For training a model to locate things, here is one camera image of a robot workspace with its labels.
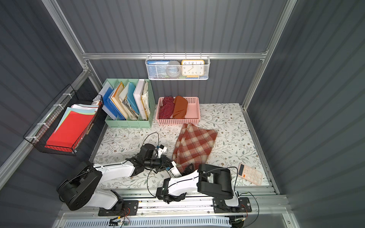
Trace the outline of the red plaid skirt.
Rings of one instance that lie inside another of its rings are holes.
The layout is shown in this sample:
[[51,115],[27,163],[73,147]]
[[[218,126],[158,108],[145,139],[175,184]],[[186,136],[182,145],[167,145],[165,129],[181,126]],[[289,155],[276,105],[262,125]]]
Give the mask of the red plaid skirt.
[[183,124],[173,151],[173,161],[179,172],[183,173],[190,164],[196,170],[200,164],[206,163],[217,135],[216,130],[206,130],[192,123]]

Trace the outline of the red polka dot skirt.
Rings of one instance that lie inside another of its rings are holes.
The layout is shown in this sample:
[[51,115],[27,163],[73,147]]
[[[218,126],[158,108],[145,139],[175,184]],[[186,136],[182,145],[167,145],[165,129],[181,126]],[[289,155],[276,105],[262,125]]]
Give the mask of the red polka dot skirt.
[[162,105],[159,108],[159,119],[170,119],[174,113],[175,103],[172,96],[167,96],[162,99]]

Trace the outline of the pink plastic basket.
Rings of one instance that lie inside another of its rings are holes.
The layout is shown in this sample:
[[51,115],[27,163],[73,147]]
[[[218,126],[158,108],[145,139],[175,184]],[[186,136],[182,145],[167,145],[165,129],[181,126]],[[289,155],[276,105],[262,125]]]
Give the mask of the pink plastic basket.
[[200,112],[200,102],[198,97],[184,97],[187,100],[187,112],[184,119],[160,119],[159,118],[159,111],[160,107],[163,104],[163,97],[158,99],[158,104],[156,106],[156,114],[155,119],[159,125],[181,125],[181,124],[188,124],[192,123],[194,125],[198,125],[201,119],[201,112]]

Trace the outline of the rust brown skirt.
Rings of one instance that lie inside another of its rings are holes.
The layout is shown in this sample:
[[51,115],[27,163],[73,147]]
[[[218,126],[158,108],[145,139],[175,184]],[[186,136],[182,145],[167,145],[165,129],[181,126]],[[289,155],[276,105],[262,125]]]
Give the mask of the rust brown skirt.
[[177,96],[174,99],[174,112],[173,112],[173,119],[185,119],[185,115],[187,113],[188,101],[182,97]]

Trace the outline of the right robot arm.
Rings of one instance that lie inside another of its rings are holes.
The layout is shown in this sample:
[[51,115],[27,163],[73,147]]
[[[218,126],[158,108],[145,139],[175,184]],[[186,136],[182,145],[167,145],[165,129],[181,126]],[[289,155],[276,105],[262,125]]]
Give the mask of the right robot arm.
[[223,200],[226,206],[236,208],[239,206],[239,197],[235,184],[232,184],[231,169],[200,164],[191,174],[165,179],[162,187],[156,191],[156,198],[166,203],[179,202],[185,199],[186,194],[198,192]]

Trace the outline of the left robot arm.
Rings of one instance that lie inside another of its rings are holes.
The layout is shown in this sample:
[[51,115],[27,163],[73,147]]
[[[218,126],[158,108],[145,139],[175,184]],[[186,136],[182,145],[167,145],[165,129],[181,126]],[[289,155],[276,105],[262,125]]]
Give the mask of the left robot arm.
[[155,173],[166,170],[170,175],[180,177],[176,163],[164,154],[166,151],[167,148],[163,145],[154,146],[147,143],[141,147],[137,155],[122,162],[110,164],[82,162],[77,167],[75,176],[67,178],[57,188],[59,199],[71,211],[82,207],[96,207],[100,209],[100,216],[127,212],[128,207],[117,192],[105,191],[98,188],[98,185],[116,178],[133,177],[146,169]]

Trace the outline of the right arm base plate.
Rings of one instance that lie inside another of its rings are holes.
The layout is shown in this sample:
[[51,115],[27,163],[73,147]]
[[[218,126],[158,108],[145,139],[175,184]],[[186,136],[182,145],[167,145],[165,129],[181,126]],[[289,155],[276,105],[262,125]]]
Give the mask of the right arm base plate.
[[248,213],[252,212],[249,198],[213,199],[213,210],[215,213]]

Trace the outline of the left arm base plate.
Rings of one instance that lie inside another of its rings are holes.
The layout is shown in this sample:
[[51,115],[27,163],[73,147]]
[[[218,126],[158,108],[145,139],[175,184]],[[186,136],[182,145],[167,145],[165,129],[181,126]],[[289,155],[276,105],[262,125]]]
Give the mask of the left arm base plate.
[[111,209],[99,208],[98,216],[135,216],[139,206],[138,200],[119,200]]

